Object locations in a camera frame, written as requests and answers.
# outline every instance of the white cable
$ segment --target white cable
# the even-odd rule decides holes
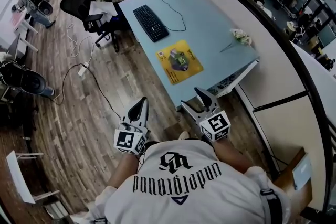
[[[82,42],[83,42],[84,40],[86,40],[87,38],[90,37],[90,38],[91,38],[91,56],[90,56],[89,61],[87,62],[87,63],[89,63],[89,62],[91,61],[91,59],[92,59],[92,54],[93,54],[93,49],[94,49],[93,39],[92,39],[91,36],[87,36],[86,38],[84,38],[84,39],[80,42],[80,44],[79,44],[79,46],[78,46],[78,52],[74,55],[73,52],[75,51],[75,49],[76,49],[78,43],[77,43],[76,40],[73,40],[71,37],[69,37],[69,34],[68,34],[69,29],[71,29],[71,28],[73,28],[73,27],[74,27],[74,23],[71,23],[70,25],[67,23],[67,37],[70,38],[70,40],[71,40],[73,43],[75,43],[75,46],[74,46],[74,48],[72,49],[72,52],[71,52],[71,55],[70,55],[70,56],[71,56],[71,58],[75,58],[75,57],[77,57],[77,56],[79,55],[79,52],[80,52],[80,45],[82,44]]]

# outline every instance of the white t-shirt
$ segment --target white t-shirt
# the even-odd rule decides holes
[[[136,175],[118,189],[107,187],[81,223],[99,217],[127,224],[265,223],[260,180],[289,207],[285,194],[260,167],[243,175],[220,162],[203,141],[162,142],[145,152]],[[283,210],[283,216],[286,223],[289,211]]]

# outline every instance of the light blue desk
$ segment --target light blue desk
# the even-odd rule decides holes
[[[148,5],[170,29],[184,29],[181,16],[162,0],[124,0],[120,7],[176,108],[180,107],[181,100],[188,101],[196,96],[194,87],[209,89],[258,58],[253,48],[246,47],[233,38],[229,31],[235,28],[232,21],[210,0],[165,1],[183,15],[186,31],[168,30],[169,35],[156,43],[142,29],[133,10]],[[172,85],[156,52],[179,40],[186,40],[204,70]],[[231,42],[233,45],[224,50]]]

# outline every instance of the wooden panel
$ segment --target wooden panel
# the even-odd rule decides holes
[[[253,107],[304,91],[289,59],[258,19],[238,0],[211,0],[254,42],[260,63],[239,83]]]
[[[279,178],[274,182],[274,185],[281,188],[290,198],[291,218],[288,223],[292,223],[294,217],[299,215],[312,200],[311,180],[308,180],[300,190],[294,189],[293,169],[299,164],[304,155],[305,150],[301,148]]]
[[[255,116],[277,158],[289,163],[301,147],[309,154],[313,191],[309,206],[322,210],[326,164],[319,126],[309,98],[258,111]]]

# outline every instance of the yellow mat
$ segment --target yellow mat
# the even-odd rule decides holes
[[[156,56],[172,85],[203,70],[203,66],[185,40],[157,51]]]

